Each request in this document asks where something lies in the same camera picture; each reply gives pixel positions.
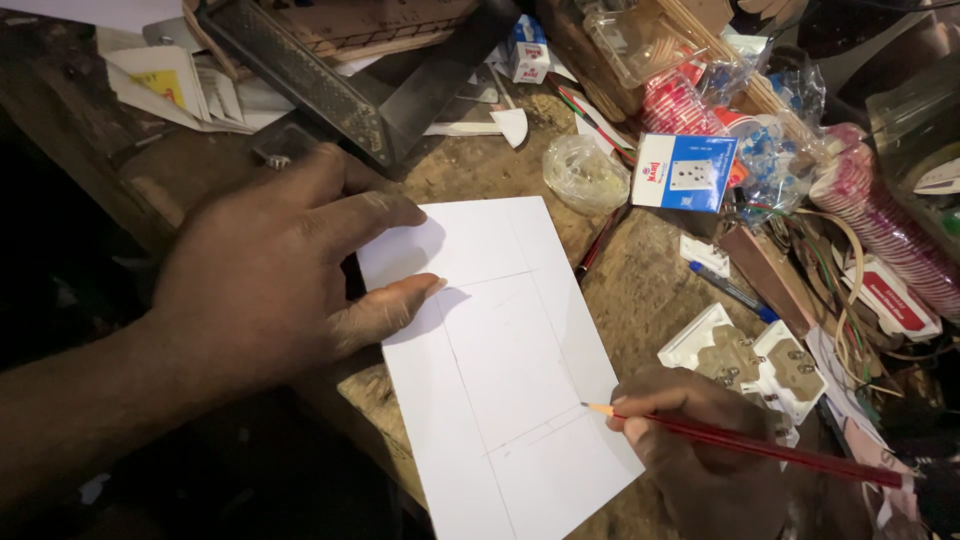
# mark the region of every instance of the fingernail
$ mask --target fingernail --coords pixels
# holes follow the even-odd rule
[[[623,424],[623,434],[627,436],[627,440],[630,441],[631,446],[636,445],[636,441],[640,440],[640,437],[643,436],[643,433],[647,432],[649,424],[647,421],[642,418],[628,418]]]
[[[440,292],[440,289],[446,287],[446,283],[446,278],[438,279],[436,283],[430,285],[430,288],[426,289],[426,298],[430,298],[431,296]]]

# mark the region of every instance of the red pencil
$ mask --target red pencil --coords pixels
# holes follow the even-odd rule
[[[607,416],[624,418],[613,412],[612,405],[581,405],[602,412]],[[679,433],[690,440],[748,454],[762,455],[780,461],[789,461],[790,463],[803,465],[815,471],[830,473],[845,479],[868,481],[896,489],[903,487],[903,475],[889,469],[861,465],[851,459],[837,457],[835,455],[815,454],[813,452],[805,452],[803,450],[780,446],[767,441],[758,441],[736,431],[722,430],[714,426],[690,420],[681,422],[673,418],[664,418],[657,414],[650,414],[645,418],[659,422],[668,430]]]

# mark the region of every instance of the yellow label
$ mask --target yellow label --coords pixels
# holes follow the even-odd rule
[[[180,89],[176,69],[134,73],[130,78],[183,108],[183,91]]]

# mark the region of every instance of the blue pen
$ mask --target blue pen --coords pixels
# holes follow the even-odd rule
[[[768,325],[780,320],[776,313],[760,300],[750,296],[742,290],[733,286],[730,282],[718,275],[716,272],[706,268],[701,262],[692,260],[690,270],[693,270],[698,276],[707,280],[711,285],[727,293],[728,296],[748,307],[750,311],[760,316],[760,320]]]

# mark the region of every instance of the cluttered desk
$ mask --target cluttered desk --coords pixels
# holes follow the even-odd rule
[[[952,248],[897,207],[867,132],[820,126],[815,68],[768,78],[766,37],[721,37],[725,3],[186,4],[142,35],[5,12],[0,101],[155,258],[209,194],[318,142],[422,205],[427,224],[363,248],[359,274],[445,288],[382,352],[291,384],[441,538],[672,534],[622,437],[581,407],[651,363],[754,400],[782,446],[837,437],[861,464],[917,466],[877,409],[930,379],[879,359],[952,350]],[[860,500],[785,474],[808,537],[825,537],[825,491]],[[916,524],[902,487],[859,521]]]

